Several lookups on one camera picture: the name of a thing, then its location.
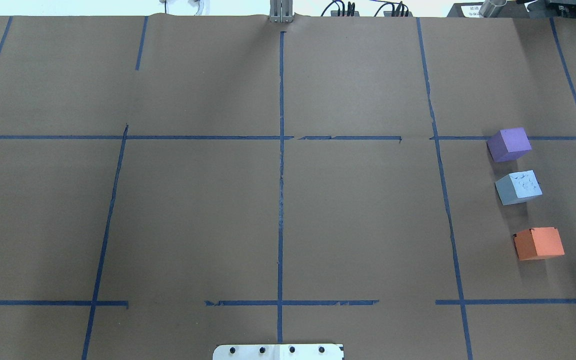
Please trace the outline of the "light blue foam block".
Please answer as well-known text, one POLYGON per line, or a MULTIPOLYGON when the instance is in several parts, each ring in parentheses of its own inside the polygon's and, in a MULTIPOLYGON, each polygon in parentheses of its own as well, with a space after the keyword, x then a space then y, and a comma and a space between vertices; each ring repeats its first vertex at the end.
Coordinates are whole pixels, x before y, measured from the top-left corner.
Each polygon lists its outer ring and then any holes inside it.
POLYGON ((534 170, 508 173, 494 187, 503 206, 526 203, 543 194, 534 170))

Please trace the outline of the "purple foam block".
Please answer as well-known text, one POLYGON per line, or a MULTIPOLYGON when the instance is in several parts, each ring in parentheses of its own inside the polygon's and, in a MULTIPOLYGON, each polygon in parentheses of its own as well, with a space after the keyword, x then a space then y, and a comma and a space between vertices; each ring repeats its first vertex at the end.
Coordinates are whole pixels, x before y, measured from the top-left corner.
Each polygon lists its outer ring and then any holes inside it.
POLYGON ((501 129, 486 141, 486 145, 496 163, 515 161, 532 151, 523 127, 501 129))

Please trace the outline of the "orange foam block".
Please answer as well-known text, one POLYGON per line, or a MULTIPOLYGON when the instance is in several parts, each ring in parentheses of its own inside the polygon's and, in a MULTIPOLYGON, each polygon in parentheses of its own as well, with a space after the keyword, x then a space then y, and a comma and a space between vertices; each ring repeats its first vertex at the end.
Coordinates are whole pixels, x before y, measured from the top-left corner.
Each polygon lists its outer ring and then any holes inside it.
POLYGON ((565 255, 557 227, 532 227, 513 235, 519 261, 546 260, 565 255))

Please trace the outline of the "metal cup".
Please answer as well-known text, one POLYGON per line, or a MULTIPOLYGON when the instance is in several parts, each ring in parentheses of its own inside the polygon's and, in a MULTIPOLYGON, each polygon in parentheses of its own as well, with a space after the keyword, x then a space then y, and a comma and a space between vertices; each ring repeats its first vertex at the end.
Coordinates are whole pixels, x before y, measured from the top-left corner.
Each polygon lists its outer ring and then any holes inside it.
POLYGON ((478 16, 480 18, 498 18, 507 3, 507 0, 484 0, 478 10, 478 16))

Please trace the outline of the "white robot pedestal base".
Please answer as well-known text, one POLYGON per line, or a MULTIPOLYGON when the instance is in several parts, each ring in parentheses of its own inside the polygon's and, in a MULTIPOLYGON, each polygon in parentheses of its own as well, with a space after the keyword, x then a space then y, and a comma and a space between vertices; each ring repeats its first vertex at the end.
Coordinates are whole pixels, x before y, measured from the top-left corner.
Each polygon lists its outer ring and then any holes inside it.
POLYGON ((342 344, 223 344, 215 348, 213 360, 344 360, 342 344))

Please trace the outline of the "aluminium frame post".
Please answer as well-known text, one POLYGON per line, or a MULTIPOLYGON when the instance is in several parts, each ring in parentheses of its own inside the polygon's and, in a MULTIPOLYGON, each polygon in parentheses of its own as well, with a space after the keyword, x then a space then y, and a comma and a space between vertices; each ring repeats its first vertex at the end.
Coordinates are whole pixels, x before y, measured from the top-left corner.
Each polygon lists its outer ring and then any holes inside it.
POLYGON ((294 21, 293 0, 270 0, 269 21, 274 24, 288 24, 294 21))

